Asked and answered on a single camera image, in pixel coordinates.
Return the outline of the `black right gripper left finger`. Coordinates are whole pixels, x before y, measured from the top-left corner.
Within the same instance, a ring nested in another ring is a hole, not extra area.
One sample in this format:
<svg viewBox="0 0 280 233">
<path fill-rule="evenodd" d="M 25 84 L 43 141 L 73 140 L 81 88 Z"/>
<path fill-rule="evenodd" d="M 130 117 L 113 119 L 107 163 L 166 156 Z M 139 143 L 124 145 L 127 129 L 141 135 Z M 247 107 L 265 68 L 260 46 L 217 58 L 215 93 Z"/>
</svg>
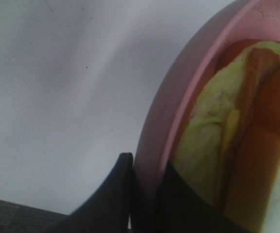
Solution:
<svg viewBox="0 0 280 233">
<path fill-rule="evenodd" d="M 126 233 L 130 213 L 133 155 L 121 153 L 99 188 L 47 233 Z"/>
</svg>

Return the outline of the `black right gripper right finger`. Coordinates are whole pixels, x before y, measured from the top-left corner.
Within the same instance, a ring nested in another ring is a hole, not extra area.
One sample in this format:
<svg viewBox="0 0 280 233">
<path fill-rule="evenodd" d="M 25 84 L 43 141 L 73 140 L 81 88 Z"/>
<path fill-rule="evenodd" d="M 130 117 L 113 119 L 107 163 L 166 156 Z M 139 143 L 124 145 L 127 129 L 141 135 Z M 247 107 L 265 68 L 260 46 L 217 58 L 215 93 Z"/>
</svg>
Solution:
<svg viewBox="0 0 280 233">
<path fill-rule="evenodd" d="M 144 195 L 138 178 L 131 191 L 131 228 L 135 233 L 245 233 L 191 190 L 171 164 L 155 197 Z"/>
</svg>

